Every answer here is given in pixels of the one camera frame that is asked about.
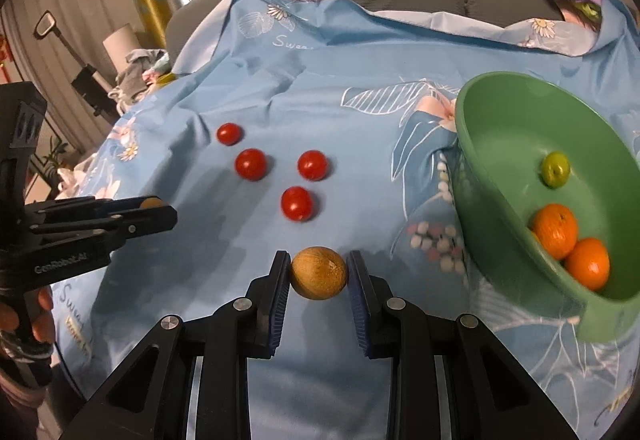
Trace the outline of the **left hand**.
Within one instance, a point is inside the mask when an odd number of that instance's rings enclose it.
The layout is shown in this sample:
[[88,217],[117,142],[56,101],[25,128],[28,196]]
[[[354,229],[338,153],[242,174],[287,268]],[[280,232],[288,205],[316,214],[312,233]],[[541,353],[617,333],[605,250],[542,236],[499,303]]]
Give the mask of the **left hand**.
[[[50,286],[40,288],[37,294],[38,309],[29,314],[32,334],[40,344],[52,345],[55,340],[55,325],[52,316],[53,300]],[[6,301],[0,302],[0,325],[2,332],[12,333],[20,325],[20,317]]]

